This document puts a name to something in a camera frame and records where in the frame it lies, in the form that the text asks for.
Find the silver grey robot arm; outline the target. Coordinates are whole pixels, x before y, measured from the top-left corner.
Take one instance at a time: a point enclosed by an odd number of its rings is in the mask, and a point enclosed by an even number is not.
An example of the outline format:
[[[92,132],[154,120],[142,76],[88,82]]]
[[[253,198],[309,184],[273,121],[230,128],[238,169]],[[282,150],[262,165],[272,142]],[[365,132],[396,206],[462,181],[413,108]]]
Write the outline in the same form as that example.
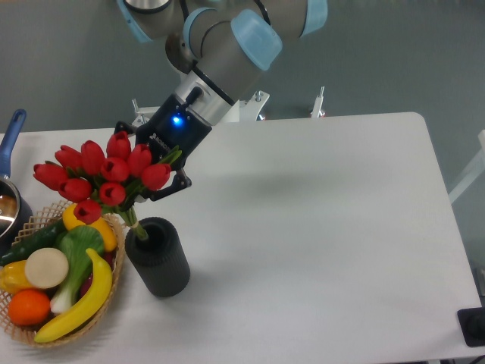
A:
[[[135,194],[165,198],[190,186],[186,159],[267,71],[286,40],[322,28],[325,1],[120,1],[127,26],[140,42],[175,39],[167,58],[183,75],[180,85],[143,124],[117,124],[155,162],[174,157],[169,187]]]

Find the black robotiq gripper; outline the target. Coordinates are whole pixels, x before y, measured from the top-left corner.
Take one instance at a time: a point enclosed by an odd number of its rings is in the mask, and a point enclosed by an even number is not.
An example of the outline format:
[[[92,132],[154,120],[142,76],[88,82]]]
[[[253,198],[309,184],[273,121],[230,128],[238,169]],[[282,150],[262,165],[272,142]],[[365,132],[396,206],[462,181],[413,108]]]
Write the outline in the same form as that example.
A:
[[[180,102],[175,94],[171,95],[149,121],[138,129],[124,121],[116,123],[114,134],[126,132],[129,137],[136,134],[136,145],[147,144],[154,162],[167,156],[176,146],[182,152],[172,164],[176,173],[171,185],[155,192],[142,192],[136,197],[136,202],[155,202],[192,186],[192,181],[183,167],[189,155],[212,130],[211,126],[189,110],[200,95],[201,93],[190,93],[185,102]]]

